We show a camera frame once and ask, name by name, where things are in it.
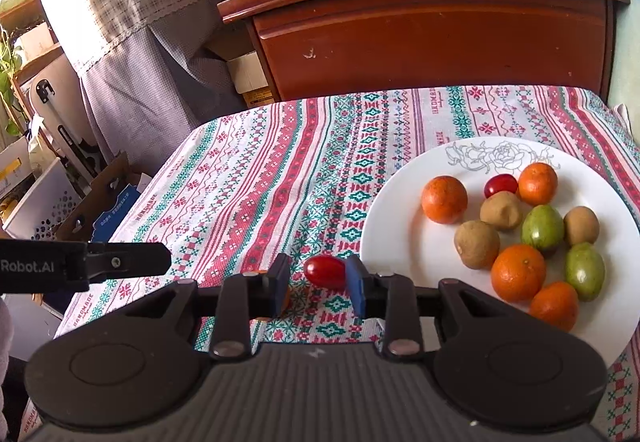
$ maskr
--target tablecloth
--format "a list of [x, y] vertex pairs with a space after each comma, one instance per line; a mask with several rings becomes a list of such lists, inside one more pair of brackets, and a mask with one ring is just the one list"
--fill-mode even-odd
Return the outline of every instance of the tablecloth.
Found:
[[[593, 93], [556, 86], [449, 86], [283, 102], [219, 118], [195, 130], [166, 162], [114, 234], [163, 242], [163, 277], [110, 280], [77, 294], [68, 332], [180, 278], [201, 286], [292, 257], [285, 316], [252, 323], [252, 342], [366, 342], [375, 320], [354, 317], [346, 294], [311, 287], [313, 254], [357, 253], [367, 210], [395, 171], [440, 144], [473, 136], [535, 140], [602, 175], [640, 223], [640, 151]], [[196, 348], [206, 350], [213, 319]], [[609, 369], [594, 424], [612, 440], [638, 430], [639, 333]], [[33, 408], [23, 433], [38, 423]]]

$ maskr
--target ribbed gray surface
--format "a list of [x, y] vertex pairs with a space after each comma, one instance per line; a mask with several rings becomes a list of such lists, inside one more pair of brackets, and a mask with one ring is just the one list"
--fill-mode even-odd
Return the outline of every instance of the ribbed gray surface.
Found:
[[183, 408], [119, 434], [47, 425], [32, 442], [595, 442], [585, 426], [546, 436], [471, 425], [423, 372], [388, 364], [370, 344], [263, 345], [252, 360], [217, 366]]

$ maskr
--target floral design on plate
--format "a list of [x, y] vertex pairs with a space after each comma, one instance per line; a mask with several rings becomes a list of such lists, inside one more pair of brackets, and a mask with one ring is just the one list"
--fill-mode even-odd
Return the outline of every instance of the floral design on plate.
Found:
[[543, 148], [540, 152], [535, 151], [528, 144], [519, 144], [505, 140], [498, 146], [486, 146], [485, 141], [480, 144], [459, 145], [452, 142], [445, 149], [449, 158], [449, 165], [460, 165], [469, 171], [484, 170], [489, 173], [491, 170], [499, 173], [511, 173], [523, 170], [534, 162], [545, 162], [554, 169], [559, 169], [559, 165], [554, 165], [554, 157], [551, 148]]

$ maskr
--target wooden headboard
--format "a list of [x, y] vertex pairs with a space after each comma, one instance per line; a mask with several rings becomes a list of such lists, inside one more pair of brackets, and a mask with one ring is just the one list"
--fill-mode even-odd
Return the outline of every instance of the wooden headboard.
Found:
[[226, 0], [277, 99], [421, 86], [542, 84], [606, 100], [614, 2]]

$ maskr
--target plate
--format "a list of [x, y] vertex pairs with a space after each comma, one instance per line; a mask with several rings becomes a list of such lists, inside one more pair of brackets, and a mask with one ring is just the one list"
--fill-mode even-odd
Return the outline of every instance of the plate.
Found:
[[[416, 286], [437, 286], [442, 278], [457, 278], [497, 297], [486, 270], [460, 262], [453, 245], [456, 225], [431, 222], [420, 207], [423, 186], [438, 175], [458, 178], [469, 196], [465, 220], [477, 220], [484, 185], [500, 173], [516, 178], [532, 162], [546, 162], [558, 173], [558, 193], [551, 204], [564, 216], [574, 206], [588, 206], [600, 221], [595, 244], [607, 277], [598, 298], [580, 304], [572, 334], [595, 348], [607, 366], [615, 362], [631, 339], [640, 318], [640, 254], [638, 227], [616, 191], [594, 170], [558, 149], [515, 138], [457, 140], [431, 149], [393, 175], [373, 201], [362, 232], [360, 256], [372, 273], [393, 271]], [[529, 206], [523, 204], [526, 211]], [[520, 228], [500, 233], [501, 248], [520, 242]], [[545, 284], [562, 279], [566, 248], [547, 260]], [[440, 347], [433, 319], [423, 318], [426, 350]]]

